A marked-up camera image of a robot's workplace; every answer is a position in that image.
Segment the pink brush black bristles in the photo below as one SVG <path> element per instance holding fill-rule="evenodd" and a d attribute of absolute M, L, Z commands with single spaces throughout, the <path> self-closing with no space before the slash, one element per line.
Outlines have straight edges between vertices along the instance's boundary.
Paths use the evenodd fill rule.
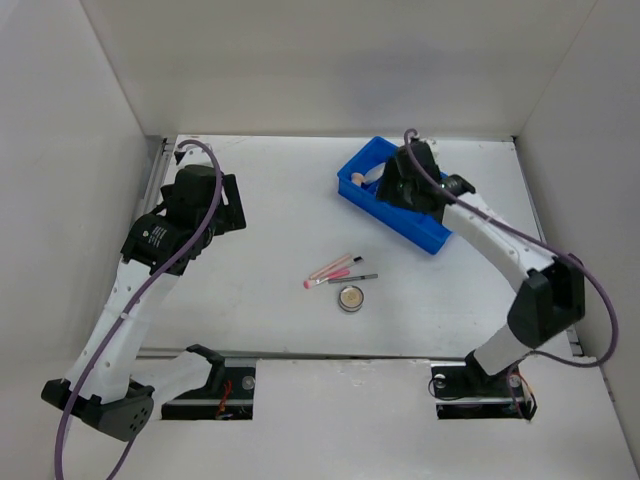
<path fill-rule="evenodd" d="M 321 277 L 319 280 L 317 280 L 317 283 L 323 283 L 324 281 L 328 281 L 330 279 L 334 279 L 334 278 L 341 278 L 344 277 L 346 275 L 348 275 L 350 273 L 350 268 L 363 262 L 363 258 L 361 256 L 358 257 L 354 257 L 353 259 L 351 259 L 349 262 L 347 262 L 344 266 L 339 267 L 338 269 L 327 273 L 326 275 L 324 275 L 323 277 Z"/>

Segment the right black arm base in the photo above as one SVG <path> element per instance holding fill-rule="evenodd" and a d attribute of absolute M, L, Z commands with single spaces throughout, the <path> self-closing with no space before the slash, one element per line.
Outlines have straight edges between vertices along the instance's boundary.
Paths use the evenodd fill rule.
<path fill-rule="evenodd" d="M 478 383 L 461 362 L 431 366 L 428 391 L 435 400 L 438 420 L 513 419 L 531 421 L 538 402 L 519 371 L 510 367 Z"/>

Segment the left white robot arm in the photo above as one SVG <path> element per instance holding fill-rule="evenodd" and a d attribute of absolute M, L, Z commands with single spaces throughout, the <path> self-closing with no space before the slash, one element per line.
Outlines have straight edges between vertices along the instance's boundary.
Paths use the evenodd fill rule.
<path fill-rule="evenodd" d="M 213 396 L 224 382 L 223 356 L 199 344 L 161 367 L 132 371 L 161 303 L 189 262 L 214 237 L 246 226 L 232 174 L 188 165 L 161 194 L 161 203 L 129 231 L 112 292 L 80 357 L 63 378 L 47 381 L 41 393 L 45 402 L 64 409 L 77 390 L 72 416 L 122 442 L 133 440 L 157 417 L 155 406 L 195 390 Z"/>

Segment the round white powder puff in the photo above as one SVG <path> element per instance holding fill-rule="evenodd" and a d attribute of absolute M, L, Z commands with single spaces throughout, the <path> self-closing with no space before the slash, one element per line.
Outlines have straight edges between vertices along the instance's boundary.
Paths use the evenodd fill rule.
<path fill-rule="evenodd" d="M 377 181 L 379 181 L 383 174 L 384 174 L 384 170 L 385 170 L 386 164 L 385 163 L 380 163 L 378 165 L 376 165 L 375 167 L 371 168 L 365 175 L 364 175 L 364 179 L 362 181 L 363 185 L 371 185 Z"/>

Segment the pink applicator brush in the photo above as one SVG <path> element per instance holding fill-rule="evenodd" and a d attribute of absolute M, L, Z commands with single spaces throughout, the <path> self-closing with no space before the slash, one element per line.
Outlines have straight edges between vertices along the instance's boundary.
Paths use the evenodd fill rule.
<path fill-rule="evenodd" d="M 333 278 L 340 278 L 340 277 L 345 277 L 348 276 L 350 274 L 350 270 L 349 269 L 341 269 L 341 270 L 337 270 L 335 272 L 332 272 L 322 278 L 317 278 L 317 279 L 308 279 L 305 280 L 303 282 L 303 286 L 305 289 L 311 289 L 315 286 L 318 286 L 320 284 L 326 283 L 328 282 L 328 280 L 333 279 Z"/>

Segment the light pink stick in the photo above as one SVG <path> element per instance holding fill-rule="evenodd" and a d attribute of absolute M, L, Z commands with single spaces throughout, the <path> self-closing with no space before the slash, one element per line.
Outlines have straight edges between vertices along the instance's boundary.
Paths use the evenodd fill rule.
<path fill-rule="evenodd" d="M 329 264 L 321 267 L 319 270 L 315 271 L 314 273 L 312 273 L 308 279 L 309 280 L 315 280 L 317 278 L 322 277 L 325 274 L 328 274 L 330 272 L 332 272 L 333 270 L 335 270 L 336 268 L 343 266 L 344 264 L 346 264 L 348 261 L 350 261 L 352 259 L 352 255 L 350 253 L 345 254 L 339 258 L 337 258 L 336 260 L 331 261 Z"/>

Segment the round powder compact jar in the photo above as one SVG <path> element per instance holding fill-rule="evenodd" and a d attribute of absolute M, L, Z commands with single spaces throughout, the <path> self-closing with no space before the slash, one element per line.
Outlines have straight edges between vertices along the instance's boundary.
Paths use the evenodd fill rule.
<path fill-rule="evenodd" d="M 364 292 L 357 286 L 343 287 L 338 294 L 338 305 L 347 313 L 358 312 L 364 304 Z"/>

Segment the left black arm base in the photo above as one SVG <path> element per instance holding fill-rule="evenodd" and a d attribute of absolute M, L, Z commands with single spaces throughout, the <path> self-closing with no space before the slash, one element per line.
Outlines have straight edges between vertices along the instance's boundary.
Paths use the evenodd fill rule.
<path fill-rule="evenodd" d="M 172 421 L 248 421 L 253 419 L 255 358 L 224 357 L 194 344 L 186 349 L 211 365 L 203 386 L 187 391 L 161 407 L 161 419 Z"/>

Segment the grey eyeliner pencil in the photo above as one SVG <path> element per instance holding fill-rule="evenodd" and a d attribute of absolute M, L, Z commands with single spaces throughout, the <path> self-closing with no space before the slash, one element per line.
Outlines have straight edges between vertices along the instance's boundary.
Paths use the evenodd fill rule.
<path fill-rule="evenodd" d="M 340 278 L 333 278 L 328 280 L 329 284 L 342 284 L 342 283 L 353 283 L 359 281 L 373 280 L 379 278 L 378 274 L 365 274 L 365 275 L 354 275 L 354 276 L 345 276 Z"/>

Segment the beige makeup sponge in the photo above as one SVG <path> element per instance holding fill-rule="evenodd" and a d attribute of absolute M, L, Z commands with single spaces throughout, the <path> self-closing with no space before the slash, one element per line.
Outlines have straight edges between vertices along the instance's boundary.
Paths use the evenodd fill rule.
<path fill-rule="evenodd" d="M 358 186 L 358 187 L 361 187 L 361 186 L 362 186 L 362 184 L 364 183 L 364 181 L 365 181 L 365 177 L 364 177 L 364 175 L 363 175 L 363 174 L 361 174 L 361 173 L 359 173 L 359 172 L 353 172 L 353 173 L 352 173 L 352 175 L 351 175 L 351 182 L 352 182 L 354 185 L 356 185 L 356 186 Z"/>

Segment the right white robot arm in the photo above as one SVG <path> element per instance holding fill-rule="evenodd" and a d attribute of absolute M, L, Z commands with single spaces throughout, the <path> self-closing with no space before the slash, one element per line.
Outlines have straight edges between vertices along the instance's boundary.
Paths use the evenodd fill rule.
<path fill-rule="evenodd" d="M 433 217 L 474 247 L 515 292 L 505 325 L 465 358 L 462 377 L 470 391 L 487 393 L 526 354 L 583 319 L 580 269 L 522 237 L 466 179 L 442 175 L 427 142 L 412 140 L 396 149 L 376 198 Z"/>

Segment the blue plastic organizer tray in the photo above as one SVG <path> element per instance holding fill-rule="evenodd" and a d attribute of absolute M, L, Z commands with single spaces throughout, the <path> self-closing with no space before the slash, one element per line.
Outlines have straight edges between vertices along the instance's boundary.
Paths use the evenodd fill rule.
<path fill-rule="evenodd" d="M 376 136 L 369 140 L 338 172 L 338 193 L 431 255 L 437 254 L 452 232 L 429 215 L 393 207 L 376 199 L 379 181 L 358 187 L 351 182 L 353 172 L 365 175 L 385 163 L 398 147 Z"/>

